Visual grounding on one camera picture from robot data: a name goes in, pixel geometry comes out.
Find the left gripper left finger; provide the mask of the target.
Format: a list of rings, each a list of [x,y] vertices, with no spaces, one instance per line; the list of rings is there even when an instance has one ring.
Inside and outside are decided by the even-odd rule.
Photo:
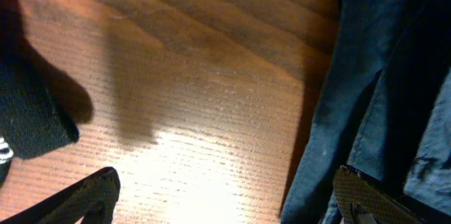
[[[120,190],[116,169],[105,167],[1,224],[110,224]]]

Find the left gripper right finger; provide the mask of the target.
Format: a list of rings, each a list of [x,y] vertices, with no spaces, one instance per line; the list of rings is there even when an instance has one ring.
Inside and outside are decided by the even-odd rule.
[[[381,181],[353,168],[340,166],[333,178],[333,194],[345,223],[449,223],[450,216],[407,195],[396,194]]]

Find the navy blue shorts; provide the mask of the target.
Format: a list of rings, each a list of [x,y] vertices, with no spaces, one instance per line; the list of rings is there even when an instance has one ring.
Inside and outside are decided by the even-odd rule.
[[[349,165],[450,220],[450,0],[339,0],[340,22],[283,223],[339,223]]]

